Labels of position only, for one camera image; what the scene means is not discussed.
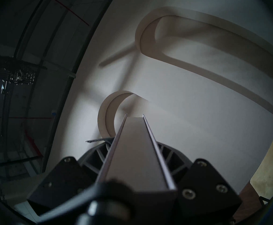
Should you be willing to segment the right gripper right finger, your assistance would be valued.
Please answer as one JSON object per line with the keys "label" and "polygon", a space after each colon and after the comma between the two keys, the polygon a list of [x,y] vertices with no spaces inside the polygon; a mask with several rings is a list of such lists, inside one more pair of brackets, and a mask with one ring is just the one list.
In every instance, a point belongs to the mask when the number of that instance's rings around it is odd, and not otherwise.
{"label": "right gripper right finger", "polygon": [[236,223],[242,200],[212,164],[157,144],[178,190],[168,223]]}

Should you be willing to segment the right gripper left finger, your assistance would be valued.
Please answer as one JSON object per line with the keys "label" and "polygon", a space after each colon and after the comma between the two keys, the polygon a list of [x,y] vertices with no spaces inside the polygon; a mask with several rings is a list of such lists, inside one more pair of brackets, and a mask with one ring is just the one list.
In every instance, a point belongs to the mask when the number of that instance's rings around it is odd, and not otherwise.
{"label": "right gripper left finger", "polygon": [[89,140],[87,143],[102,143],[89,149],[79,160],[64,157],[27,197],[34,212],[41,216],[94,184],[113,140],[114,137]]}

